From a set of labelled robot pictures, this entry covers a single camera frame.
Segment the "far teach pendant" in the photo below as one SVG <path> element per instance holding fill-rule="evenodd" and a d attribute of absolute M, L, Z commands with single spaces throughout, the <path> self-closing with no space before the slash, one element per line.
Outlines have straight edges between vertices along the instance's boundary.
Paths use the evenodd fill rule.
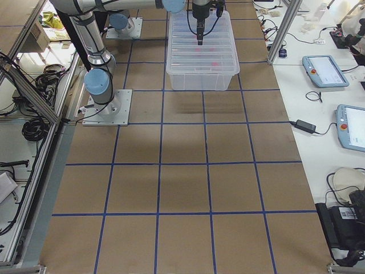
<path fill-rule="evenodd" d="M 347 78 L 331 55 L 304 56 L 302 65 L 310 80 L 319 88 L 349 86 Z"/>

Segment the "aluminium frame post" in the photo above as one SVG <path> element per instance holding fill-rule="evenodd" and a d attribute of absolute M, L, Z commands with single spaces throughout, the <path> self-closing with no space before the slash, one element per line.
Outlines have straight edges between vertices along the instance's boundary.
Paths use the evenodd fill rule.
<path fill-rule="evenodd" d="M 293 0 L 290 2 L 287 11 L 285 12 L 283 16 L 283 20 L 280 24 L 280 27 L 278 29 L 278 32 L 275 36 L 274 42 L 270 48 L 267 62 L 268 64 L 272 65 L 274 63 L 274 60 L 282 46 L 282 43 L 285 39 L 285 36 L 299 10 L 299 7 L 302 3 L 302 0 Z"/>

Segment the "teach pendant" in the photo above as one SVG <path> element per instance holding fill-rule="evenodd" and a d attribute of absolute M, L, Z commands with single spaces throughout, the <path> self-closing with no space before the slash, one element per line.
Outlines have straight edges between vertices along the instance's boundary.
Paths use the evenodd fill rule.
<path fill-rule="evenodd" d="M 310 80 L 319 88 L 349 86 L 347 78 L 331 55 L 304 56 L 302 65 Z"/>
<path fill-rule="evenodd" d="M 337 106 L 335 116 L 341 146 L 364 152 L 364 107 L 340 104 Z"/>

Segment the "clear plastic storage box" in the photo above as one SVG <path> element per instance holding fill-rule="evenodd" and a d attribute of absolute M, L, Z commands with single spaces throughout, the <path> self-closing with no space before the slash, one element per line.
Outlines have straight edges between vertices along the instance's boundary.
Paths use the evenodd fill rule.
<path fill-rule="evenodd" d="M 217 19 L 212 11 L 205 27 L 213 31 L 199 45 L 190 32 L 196 25 L 192 13 L 181 11 L 169 19 L 166 72 L 173 90 L 225 91 L 240 66 L 230 15 L 227 11 Z"/>

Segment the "black power adapter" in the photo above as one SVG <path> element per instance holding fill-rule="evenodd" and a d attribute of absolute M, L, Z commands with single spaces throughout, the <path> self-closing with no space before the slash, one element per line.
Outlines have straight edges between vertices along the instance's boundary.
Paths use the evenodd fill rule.
<path fill-rule="evenodd" d="M 289 121 L 289 123 L 301 131 L 313 134 L 316 131 L 316 125 L 297 119 L 296 121 Z"/>

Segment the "clear ribbed box lid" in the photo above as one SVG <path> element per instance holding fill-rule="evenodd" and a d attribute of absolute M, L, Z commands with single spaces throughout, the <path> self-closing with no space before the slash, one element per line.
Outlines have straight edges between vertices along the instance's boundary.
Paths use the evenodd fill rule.
<path fill-rule="evenodd" d="M 230 15 L 227 11 L 218 19 L 211 12 L 205 20 L 212 32 L 198 44 L 190 29 L 196 26 L 191 13 L 181 11 L 169 19 L 167 73 L 235 75 L 240 71 Z"/>

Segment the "near teach pendant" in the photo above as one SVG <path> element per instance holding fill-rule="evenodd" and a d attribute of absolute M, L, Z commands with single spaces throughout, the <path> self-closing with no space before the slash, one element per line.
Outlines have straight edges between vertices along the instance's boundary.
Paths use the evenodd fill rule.
<path fill-rule="evenodd" d="M 341 146 L 364 152 L 364 107 L 340 104 L 337 106 L 335 116 Z"/>

